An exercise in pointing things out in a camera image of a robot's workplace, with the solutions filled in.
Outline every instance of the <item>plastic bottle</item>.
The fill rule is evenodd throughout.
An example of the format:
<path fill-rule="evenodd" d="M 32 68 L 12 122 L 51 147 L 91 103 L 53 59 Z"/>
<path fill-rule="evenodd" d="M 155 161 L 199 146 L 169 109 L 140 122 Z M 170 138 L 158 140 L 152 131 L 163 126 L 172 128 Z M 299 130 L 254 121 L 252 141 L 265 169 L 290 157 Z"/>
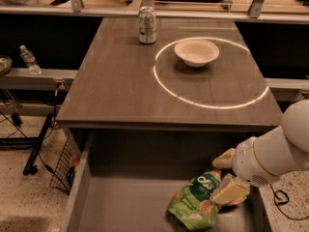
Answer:
<path fill-rule="evenodd" d="M 33 55 L 32 51 L 29 50 L 25 45 L 21 45 L 20 47 L 20 56 L 25 62 L 27 68 L 30 70 L 31 74 L 40 74 L 42 73 L 41 68 Z"/>

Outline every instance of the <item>black mesh basket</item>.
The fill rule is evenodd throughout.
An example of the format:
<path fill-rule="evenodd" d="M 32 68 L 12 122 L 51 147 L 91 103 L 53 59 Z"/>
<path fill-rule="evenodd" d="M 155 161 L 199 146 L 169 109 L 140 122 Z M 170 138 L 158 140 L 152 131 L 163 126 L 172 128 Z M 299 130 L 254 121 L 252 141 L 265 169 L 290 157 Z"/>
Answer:
<path fill-rule="evenodd" d="M 75 177 L 74 169 L 70 166 L 71 160 L 74 156 L 75 152 L 67 140 L 65 147 L 59 157 L 54 174 L 49 183 L 51 188 L 59 189 L 66 195 L 70 194 L 70 189 Z"/>

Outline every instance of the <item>soda can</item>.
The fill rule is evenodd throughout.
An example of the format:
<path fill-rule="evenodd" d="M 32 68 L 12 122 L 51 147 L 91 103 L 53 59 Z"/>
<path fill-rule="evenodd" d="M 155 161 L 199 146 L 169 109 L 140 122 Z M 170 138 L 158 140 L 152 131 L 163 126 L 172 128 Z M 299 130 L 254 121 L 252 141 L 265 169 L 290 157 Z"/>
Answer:
<path fill-rule="evenodd" d="M 144 44 L 156 40 L 155 10 L 151 6 L 143 6 L 139 10 L 139 40 Z"/>

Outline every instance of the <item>green chip bag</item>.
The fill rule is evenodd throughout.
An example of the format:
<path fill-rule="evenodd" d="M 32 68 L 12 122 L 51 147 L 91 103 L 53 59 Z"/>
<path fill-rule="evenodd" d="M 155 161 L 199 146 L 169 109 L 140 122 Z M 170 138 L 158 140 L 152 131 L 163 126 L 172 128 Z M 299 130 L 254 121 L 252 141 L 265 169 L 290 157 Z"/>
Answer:
<path fill-rule="evenodd" d="M 220 185 L 220 175 L 219 169 L 206 170 L 171 200 L 168 211 L 190 231 L 206 231 L 214 227 L 219 206 L 212 203 L 210 197 Z"/>

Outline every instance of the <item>open drawer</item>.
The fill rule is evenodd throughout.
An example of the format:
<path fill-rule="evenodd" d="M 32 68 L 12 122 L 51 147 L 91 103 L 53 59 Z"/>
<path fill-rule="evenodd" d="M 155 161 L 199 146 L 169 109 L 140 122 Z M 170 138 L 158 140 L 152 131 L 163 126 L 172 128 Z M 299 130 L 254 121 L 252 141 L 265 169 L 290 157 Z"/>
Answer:
<path fill-rule="evenodd" d="M 92 130 L 61 232 L 187 231 L 167 211 L 171 198 L 247 133 Z M 211 231 L 266 231 L 260 193 L 219 212 Z"/>

